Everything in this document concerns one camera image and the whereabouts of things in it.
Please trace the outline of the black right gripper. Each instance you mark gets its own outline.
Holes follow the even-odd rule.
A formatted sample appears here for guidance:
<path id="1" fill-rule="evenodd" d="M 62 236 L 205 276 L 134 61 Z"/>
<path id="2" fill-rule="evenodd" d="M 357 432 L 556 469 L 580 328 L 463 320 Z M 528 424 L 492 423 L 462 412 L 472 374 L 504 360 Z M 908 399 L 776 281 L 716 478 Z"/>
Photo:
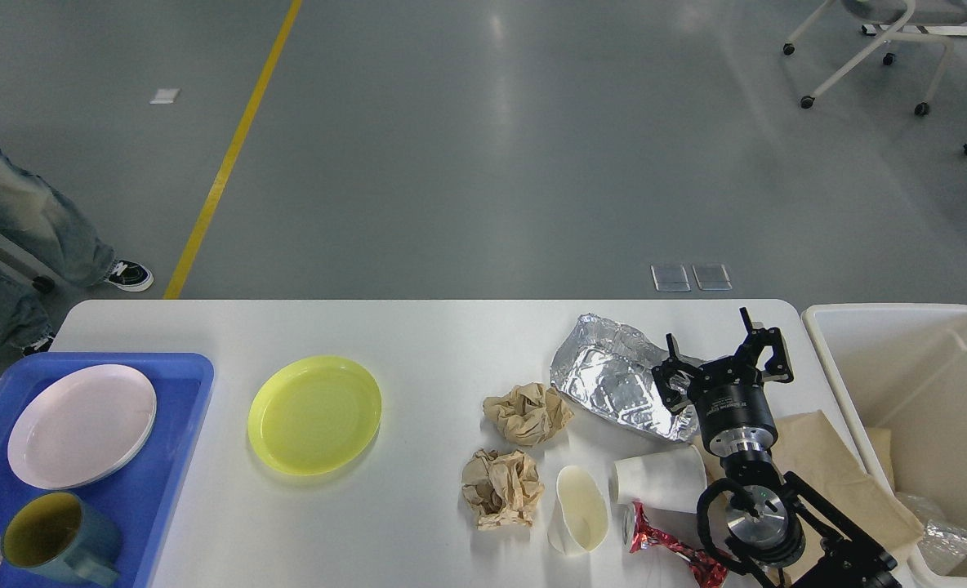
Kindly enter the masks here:
<path id="1" fill-rule="evenodd" d="M 740 308 L 747 335 L 740 361 L 700 359 L 679 354 L 673 335 L 666 335 L 667 358 L 652 368 L 662 405 L 670 414 L 694 406 L 704 449 L 715 457 L 738 452 L 769 453 L 778 440 L 764 383 L 790 383 L 795 377 L 778 327 L 753 323 Z"/>

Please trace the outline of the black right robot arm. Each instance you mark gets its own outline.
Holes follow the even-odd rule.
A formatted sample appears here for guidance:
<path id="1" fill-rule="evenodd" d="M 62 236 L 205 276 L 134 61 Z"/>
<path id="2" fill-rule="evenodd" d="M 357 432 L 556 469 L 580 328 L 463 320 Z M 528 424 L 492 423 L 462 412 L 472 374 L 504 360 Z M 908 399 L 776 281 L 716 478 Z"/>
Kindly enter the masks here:
<path id="1" fill-rule="evenodd" d="M 746 308 L 740 314 L 746 335 L 730 356 L 685 358 L 667 334 L 667 356 L 651 371 L 671 414 L 695 411 L 702 446 L 723 471 L 697 499 L 704 551 L 730 572 L 783 587 L 812 528 L 821 555 L 793 586 L 898 587 L 897 560 L 883 545 L 811 484 L 774 465 L 778 431 L 764 387 L 792 382 L 792 364 L 778 328 L 753 323 Z"/>

